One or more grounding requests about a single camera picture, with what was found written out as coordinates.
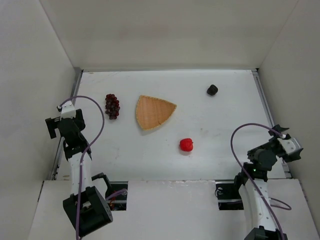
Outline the dark red grape bunch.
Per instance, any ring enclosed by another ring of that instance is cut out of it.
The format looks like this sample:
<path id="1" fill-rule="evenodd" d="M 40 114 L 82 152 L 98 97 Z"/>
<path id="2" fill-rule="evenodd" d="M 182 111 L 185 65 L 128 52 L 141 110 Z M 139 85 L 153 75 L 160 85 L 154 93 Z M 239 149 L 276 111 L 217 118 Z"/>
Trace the dark red grape bunch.
<path id="1" fill-rule="evenodd" d="M 108 116 L 109 120 L 116 120 L 119 116 L 120 102 L 118 98 L 109 93 L 105 96 L 105 114 Z"/>

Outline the dark fake fruit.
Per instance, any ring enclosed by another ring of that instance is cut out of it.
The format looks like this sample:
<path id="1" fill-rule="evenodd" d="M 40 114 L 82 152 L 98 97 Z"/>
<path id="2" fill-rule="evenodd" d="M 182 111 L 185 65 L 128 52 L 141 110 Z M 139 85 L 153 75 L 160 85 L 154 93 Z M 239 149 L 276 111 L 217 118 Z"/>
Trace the dark fake fruit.
<path id="1" fill-rule="evenodd" d="M 212 85 L 209 86 L 209 88 L 207 89 L 206 93 L 209 96 L 213 97 L 218 93 L 218 91 L 219 91 L 218 87 L 216 85 L 212 84 Z"/>

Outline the red fake apple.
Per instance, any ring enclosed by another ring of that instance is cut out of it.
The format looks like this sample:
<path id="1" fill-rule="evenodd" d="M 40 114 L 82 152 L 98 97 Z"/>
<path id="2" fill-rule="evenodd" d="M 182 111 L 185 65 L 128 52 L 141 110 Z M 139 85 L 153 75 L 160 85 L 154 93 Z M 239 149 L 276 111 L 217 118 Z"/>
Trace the red fake apple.
<path id="1" fill-rule="evenodd" d="M 179 142 L 179 148 L 184 152 L 191 152 L 194 149 L 194 142 L 191 138 L 184 138 Z"/>

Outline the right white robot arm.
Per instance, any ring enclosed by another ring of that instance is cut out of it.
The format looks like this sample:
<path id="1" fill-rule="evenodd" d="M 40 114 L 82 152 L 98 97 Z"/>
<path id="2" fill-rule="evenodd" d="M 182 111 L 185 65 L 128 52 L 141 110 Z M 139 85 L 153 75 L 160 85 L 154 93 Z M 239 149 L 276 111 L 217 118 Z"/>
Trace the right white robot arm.
<path id="1" fill-rule="evenodd" d="M 286 134 L 285 127 L 268 129 L 271 139 L 247 152 L 249 162 L 240 164 L 241 171 L 234 178 L 246 219 L 247 240 L 286 240 L 280 221 L 273 211 L 268 193 L 268 172 L 279 158 L 286 163 L 301 159 L 303 147 L 296 138 Z"/>

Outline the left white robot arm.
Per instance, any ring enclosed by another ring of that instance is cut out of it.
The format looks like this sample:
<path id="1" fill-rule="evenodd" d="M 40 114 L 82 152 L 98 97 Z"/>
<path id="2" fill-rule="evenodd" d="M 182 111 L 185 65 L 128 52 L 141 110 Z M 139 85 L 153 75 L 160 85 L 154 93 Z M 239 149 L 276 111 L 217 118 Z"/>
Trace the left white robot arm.
<path id="1" fill-rule="evenodd" d="M 113 222 L 106 195 L 100 193 L 94 181 L 103 179 L 107 188 L 111 184 L 104 173 L 91 173 L 92 151 L 82 134 L 86 127 L 82 110 L 64 104 L 59 111 L 59 117 L 47 118 L 45 122 L 50 138 L 56 138 L 56 133 L 63 138 L 63 152 L 71 171 L 71 191 L 62 206 L 75 229 L 76 239 L 80 240 Z"/>

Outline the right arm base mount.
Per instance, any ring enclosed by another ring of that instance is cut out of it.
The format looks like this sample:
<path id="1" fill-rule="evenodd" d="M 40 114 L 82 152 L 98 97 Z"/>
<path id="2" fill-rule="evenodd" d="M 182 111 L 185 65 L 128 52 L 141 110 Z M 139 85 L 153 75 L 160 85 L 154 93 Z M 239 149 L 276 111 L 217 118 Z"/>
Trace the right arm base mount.
<path id="1" fill-rule="evenodd" d="M 220 211 L 241 211 L 244 209 L 240 194 L 231 181 L 216 181 L 214 195 L 218 200 Z"/>

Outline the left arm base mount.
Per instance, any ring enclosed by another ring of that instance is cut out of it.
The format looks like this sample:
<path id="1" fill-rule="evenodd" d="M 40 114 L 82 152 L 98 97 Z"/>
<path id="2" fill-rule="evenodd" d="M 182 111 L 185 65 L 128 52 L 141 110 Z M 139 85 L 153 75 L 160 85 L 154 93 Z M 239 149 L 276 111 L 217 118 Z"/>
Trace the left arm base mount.
<path id="1" fill-rule="evenodd" d="M 122 191 L 116 196 L 113 196 L 107 200 L 111 211 L 126 211 L 127 210 L 127 198 L 128 198 L 128 186 L 127 181 L 114 181 L 110 183 L 111 188 L 107 190 L 106 197 Z"/>

